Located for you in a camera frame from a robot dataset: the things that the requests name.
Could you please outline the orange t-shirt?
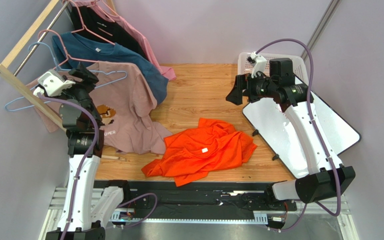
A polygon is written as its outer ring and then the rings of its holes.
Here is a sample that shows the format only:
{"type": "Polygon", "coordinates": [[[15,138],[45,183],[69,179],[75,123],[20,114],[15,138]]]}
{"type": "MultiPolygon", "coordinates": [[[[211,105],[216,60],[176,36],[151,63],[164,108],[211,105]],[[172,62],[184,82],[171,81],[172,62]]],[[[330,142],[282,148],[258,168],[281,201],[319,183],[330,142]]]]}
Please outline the orange t-shirt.
{"type": "Polygon", "coordinates": [[[257,145],[248,134],[223,120],[200,118],[189,128],[164,138],[165,153],[141,171],[146,177],[173,178],[177,187],[205,178],[209,172],[242,166],[257,145]]]}

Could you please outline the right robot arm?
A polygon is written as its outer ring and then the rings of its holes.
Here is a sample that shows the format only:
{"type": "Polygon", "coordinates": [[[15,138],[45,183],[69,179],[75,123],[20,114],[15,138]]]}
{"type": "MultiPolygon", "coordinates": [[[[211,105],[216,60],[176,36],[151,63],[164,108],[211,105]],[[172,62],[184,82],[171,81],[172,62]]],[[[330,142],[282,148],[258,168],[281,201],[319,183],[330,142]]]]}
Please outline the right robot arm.
{"type": "Polygon", "coordinates": [[[269,61],[269,74],[262,71],[238,74],[226,100],[235,105],[272,99],[292,124],[303,150],[307,175],[273,183],[268,191],[273,201],[301,200],[303,203],[340,197],[356,177],[352,166],[344,166],[320,125],[311,86],[297,83],[293,61],[269,61]]]}

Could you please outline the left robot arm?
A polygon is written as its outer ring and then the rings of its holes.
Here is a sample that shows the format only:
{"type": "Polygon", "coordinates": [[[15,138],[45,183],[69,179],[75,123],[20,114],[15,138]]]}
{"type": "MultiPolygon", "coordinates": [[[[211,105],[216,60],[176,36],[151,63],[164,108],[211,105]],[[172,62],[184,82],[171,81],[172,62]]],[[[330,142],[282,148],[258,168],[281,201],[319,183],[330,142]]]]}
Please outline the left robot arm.
{"type": "Polygon", "coordinates": [[[126,180],[111,180],[96,204],[93,189],[104,146],[101,115],[90,92],[98,77],[82,63],[68,75],[49,70],[38,80],[34,95],[43,101],[59,103],[58,114],[66,130],[69,179],[63,212],[47,240],[103,240],[105,226],[116,208],[130,193],[126,180]]]}

